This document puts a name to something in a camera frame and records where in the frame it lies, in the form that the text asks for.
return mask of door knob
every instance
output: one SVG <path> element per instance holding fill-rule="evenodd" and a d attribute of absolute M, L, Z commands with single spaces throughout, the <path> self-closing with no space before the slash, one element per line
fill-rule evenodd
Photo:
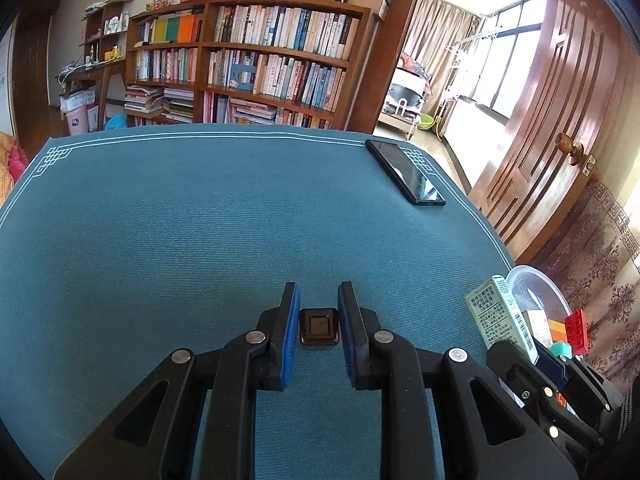
<path fill-rule="evenodd" d="M 569 164 L 577 166 L 584 158 L 584 146 L 581 142 L 576 142 L 567 134 L 558 134 L 556 136 L 556 148 L 565 155 L 569 155 Z"/>

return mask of clear plastic lid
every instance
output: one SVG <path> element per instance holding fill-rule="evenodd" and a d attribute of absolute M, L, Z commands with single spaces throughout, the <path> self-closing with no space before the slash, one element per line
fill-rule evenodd
<path fill-rule="evenodd" d="M 507 274 L 507 285 L 521 312 L 544 310 L 547 319 L 560 323 L 564 323 L 564 318 L 571 314 L 569 305 L 555 283 L 533 267 L 513 267 Z"/>

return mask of black phone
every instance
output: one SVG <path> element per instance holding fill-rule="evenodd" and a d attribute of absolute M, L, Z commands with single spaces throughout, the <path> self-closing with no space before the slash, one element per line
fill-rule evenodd
<path fill-rule="evenodd" d="M 411 159 L 392 142 L 365 141 L 367 149 L 376 157 L 388 176 L 414 205 L 445 205 L 447 202 Z"/>

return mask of brown patterned curtain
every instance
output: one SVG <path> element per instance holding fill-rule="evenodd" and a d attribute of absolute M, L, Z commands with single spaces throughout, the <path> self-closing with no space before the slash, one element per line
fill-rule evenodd
<path fill-rule="evenodd" d="M 415 4 L 403 51 L 431 76 L 431 95 L 422 108 L 425 113 L 435 114 L 440 96 L 453 77 L 451 65 L 456 55 L 445 47 L 472 36 L 479 25 L 478 16 L 443 0 L 418 0 Z"/>
<path fill-rule="evenodd" d="M 587 361 L 625 393 L 640 372 L 640 246 L 628 214 L 591 184 L 532 265 L 588 322 Z"/>

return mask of pink trash can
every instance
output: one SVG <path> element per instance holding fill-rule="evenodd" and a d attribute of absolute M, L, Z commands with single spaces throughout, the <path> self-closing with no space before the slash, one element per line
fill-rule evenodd
<path fill-rule="evenodd" d="M 69 125 L 69 134 L 71 135 L 89 133 L 89 119 L 86 114 L 86 105 L 76 108 L 73 112 L 67 112 L 66 122 Z"/>

